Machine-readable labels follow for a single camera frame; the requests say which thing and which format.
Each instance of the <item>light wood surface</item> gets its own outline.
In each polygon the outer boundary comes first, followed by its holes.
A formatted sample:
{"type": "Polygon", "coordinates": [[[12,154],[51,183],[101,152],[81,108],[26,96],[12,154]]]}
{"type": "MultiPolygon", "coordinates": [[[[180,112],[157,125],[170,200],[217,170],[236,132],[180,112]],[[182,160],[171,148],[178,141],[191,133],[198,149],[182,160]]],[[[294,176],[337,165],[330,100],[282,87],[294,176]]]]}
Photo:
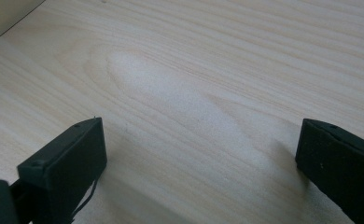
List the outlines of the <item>light wood surface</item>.
{"type": "Polygon", "coordinates": [[[44,0],[0,0],[0,35],[44,0]]]}
{"type": "Polygon", "coordinates": [[[48,0],[0,37],[0,178],[94,116],[76,223],[351,223],[294,155],[303,118],[364,138],[364,0],[48,0]]]}

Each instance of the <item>wooden table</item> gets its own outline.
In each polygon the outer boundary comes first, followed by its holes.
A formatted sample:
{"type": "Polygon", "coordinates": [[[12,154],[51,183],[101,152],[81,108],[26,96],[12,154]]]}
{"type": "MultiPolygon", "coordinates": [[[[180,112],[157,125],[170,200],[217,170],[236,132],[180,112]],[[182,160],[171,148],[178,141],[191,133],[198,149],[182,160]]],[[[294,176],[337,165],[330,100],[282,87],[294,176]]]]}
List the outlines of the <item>wooden table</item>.
{"type": "Polygon", "coordinates": [[[364,1],[48,0],[0,37],[0,178],[94,116],[76,223],[351,223],[294,155],[303,118],[364,138],[364,1]]]}

